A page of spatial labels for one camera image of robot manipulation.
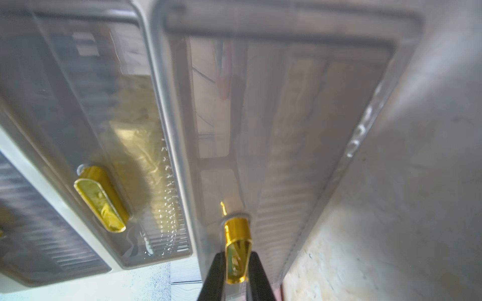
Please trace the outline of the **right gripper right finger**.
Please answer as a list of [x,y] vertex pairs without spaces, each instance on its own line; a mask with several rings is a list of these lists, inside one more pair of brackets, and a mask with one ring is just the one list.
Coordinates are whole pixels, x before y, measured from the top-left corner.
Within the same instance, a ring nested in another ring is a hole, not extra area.
[[275,294],[264,271],[261,259],[256,252],[252,252],[249,259],[246,300],[276,301]]

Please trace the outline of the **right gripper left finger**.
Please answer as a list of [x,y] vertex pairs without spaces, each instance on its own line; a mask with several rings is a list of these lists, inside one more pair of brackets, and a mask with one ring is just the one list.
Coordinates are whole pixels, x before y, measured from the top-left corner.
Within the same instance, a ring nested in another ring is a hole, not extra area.
[[197,301],[224,300],[225,264],[225,253],[217,253],[214,256],[207,278],[203,282]]

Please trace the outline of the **beige drawer organizer cabinet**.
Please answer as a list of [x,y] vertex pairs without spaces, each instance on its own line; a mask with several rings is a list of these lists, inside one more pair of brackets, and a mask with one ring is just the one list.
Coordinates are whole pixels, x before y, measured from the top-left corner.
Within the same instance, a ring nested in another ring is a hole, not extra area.
[[481,299],[480,1],[2,1],[1,292]]

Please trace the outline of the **transparent drawer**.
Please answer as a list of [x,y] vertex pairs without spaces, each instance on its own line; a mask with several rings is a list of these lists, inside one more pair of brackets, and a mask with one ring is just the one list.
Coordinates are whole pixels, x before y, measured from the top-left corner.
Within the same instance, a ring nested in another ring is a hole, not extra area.
[[8,157],[123,269],[192,254],[138,23],[1,10]]
[[27,287],[110,267],[5,156],[1,156],[1,273]]
[[204,284],[277,289],[423,34],[357,1],[133,1]]

